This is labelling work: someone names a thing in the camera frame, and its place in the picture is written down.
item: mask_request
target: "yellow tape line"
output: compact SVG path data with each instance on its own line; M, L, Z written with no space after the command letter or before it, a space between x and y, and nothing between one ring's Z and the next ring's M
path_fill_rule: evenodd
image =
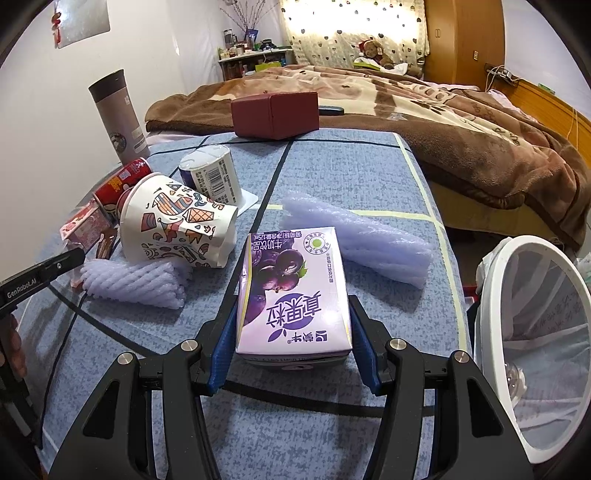
M258 210L261 204L258 203L253 205L251 209ZM269 204L267 210L283 210L283 205ZM437 223L443 228L443 224L435 217L425 215L424 213L410 213L410 212L396 212L394 210L350 210L357 215L366 217L395 217L395 218L407 218L411 220L423 220L425 222Z
M449 280L449 284L450 284L450 287L452 290L452 300L453 300L453 305L454 305L454 308L456 311L458 344L459 344L459 348L461 350L464 350L467 352L468 351L468 344L467 344L467 340L466 340L466 326L463 323L463 318L464 318L463 303L460 302L460 298L457 294L456 281L454 279L453 270L452 270L452 262L449 258L449 253L447 252L446 234L443 231L443 226L441 225L441 223L439 221L437 221L437 218L435 217L435 211L433 210L433 206L431 205L431 202L429 201L429 196L427 194L427 191L425 190L425 187L423 186L423 182L421 181L421 179L418 176L416 168L414 168L412 160L410 159L410 157L408 156L408 153L406 152L406 149L404 148L404 144L402 143L402 139L400 138L400 135L395 133L394 137L396 138L396 142L398 142L398 146L400 147L400 151L402 152L402 154L404 156L404 160L406 160L406 162L408 164L408 168L410 169L410 172L413 175L414 180L417 182L418 189L421 191L421 195L423 196L423 200L425 201L425 205L427 206L427 210L429 212L429 215L431 215L431 217L434 220L433 223L435 224L437 238L439 239L439 247L440 247L441 253L443 254L443 264L445 265L447 279Z

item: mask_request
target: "grape illustration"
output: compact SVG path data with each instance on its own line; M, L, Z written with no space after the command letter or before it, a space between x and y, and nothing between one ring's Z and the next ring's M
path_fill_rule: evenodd
M279 282L277 284L277 287L279 288L279 290L293 290L295 287L297 287L298 282L300 281L300 278L298 276L297 273L291 273L289 275L282 275L279 277Z
M267 298L264 295L251 295L248 297L248 304L246 305L246 314L244 316L244 324L248 325L256 317L258 317L267 306Z
M279 282L279 273L277 269L271 265L262 268L258 274L256 274L256 282L264 290L275 290Z
M275 250L263 250L263 252L261 254L261 260L257 265L259 270L264 267L269 267L269 266L274 267L275 261L277 260L278 255L279 255L279 252L276 252Z
M275 267L284 275L296 273L304 264L304 257L297 250L283 250L275 261Z
M260 283L257 283L256 279L253 278L251 283L251 295L264 295L265 289Z
M293 238L284 238L281 243L281 251L289 250L291 247L294 246L294 239Z
M260 250L254 250L252 252L252 265L256 265L261 260L262 252Z

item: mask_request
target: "teddy bear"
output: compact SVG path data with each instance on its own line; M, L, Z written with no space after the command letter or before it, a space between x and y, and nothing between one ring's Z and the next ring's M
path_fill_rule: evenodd
M394 68L394 62L384 52L384 48L379 41L365 40L359 44L359 49L363 53L363 56L376 61L385 69L391 70Z

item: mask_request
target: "laundry basket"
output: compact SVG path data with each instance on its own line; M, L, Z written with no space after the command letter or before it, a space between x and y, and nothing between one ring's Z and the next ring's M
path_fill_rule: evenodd
M530 462L547 462L568 444L589 407L589 292L560 250L529 235L501 243L478 276L475 361Z

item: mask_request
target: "white wall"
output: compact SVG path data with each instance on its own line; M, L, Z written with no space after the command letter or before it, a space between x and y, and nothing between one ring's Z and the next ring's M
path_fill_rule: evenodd
M222 81L217 49L224 46L223 31L229 20L219 0L167 0L178 45L180 68L188 92L200 85Z
M506 67L535 85L550 87L591 119L591 89L558 34L527 0L502 3Z
M0 280L31 266L49 234L118 163L88 87L125 69L140 124L153 102L187 93L167 4L108 5L110 32L60 50L53 47L50 5L0 69Z

